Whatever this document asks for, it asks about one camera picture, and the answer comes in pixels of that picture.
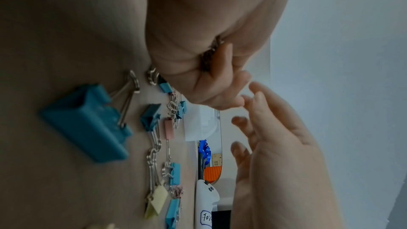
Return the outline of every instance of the wooden table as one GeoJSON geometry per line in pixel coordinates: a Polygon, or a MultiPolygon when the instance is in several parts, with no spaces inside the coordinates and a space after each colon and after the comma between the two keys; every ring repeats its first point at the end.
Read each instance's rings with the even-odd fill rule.
{"type": "MultiPolygon", "coordinates": [[[[137,40],[135,55],[45,0],[0,1],[1,226],[80,229],[113,222],[120,229],[165,228],[169,198],[159,218],[143,219],[151,142],[139,117],[149,103],[164,104],[166,114],[169,100],[146,80],[150,62],[144,39],[137,40]],[[118,89],[129,69],[139,77],[141,94],[127,116],[134,135],[126,144],[126,161],[95,164],[39,118],[41,108],[79,85],[118,89]]],[[[171,147],[173,161],[181,163],[185,192],[178,228],[193,228],[196,150],[185,142],[182,123],[171,147]]],[[[165,148],[158,159],[160,166],[165,148]]]]}

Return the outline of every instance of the hand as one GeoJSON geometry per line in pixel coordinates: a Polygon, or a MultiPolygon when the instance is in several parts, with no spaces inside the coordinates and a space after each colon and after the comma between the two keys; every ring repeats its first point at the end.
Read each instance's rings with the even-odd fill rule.
{"type": "Polygon", "coordinates": [[[193,103],[243,106],[247,60],[268,40],[287,0],[148,0],[145,37],[160,74],[193,103]],[[202,73],[199,55],[216,36],[225,43],[202,73]]]}
{"type": "Polygon", "coordinates": [[[242,143],[232,144],[238,175],[231,228],[250,228],[239,226],[247,217],[251,228],[344,228],[315,139],[276,93],[257,82],[249,88],[254,93],[244,96],[249,119],[232,119],[253,153],[242,143]]]}

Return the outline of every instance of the label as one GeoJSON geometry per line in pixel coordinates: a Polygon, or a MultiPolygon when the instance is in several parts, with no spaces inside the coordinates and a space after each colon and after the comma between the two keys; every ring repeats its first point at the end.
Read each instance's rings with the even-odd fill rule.
{"type": "Polygon", "coordinates": [[[212,228],[212,212],[202,210],[201,212],[201,225],[209,226],[212,228]]]}

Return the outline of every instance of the orange object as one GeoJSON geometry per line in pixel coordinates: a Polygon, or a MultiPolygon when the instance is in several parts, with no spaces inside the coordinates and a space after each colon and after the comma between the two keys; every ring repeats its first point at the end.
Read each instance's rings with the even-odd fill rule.
{"type": "Polygon", "coordinates": [[[205,181],[213,183],[220,177],[221,172],[222,172],[221,166],[207,167],[204,170],[203,178],[205,179],[205,181]]]}

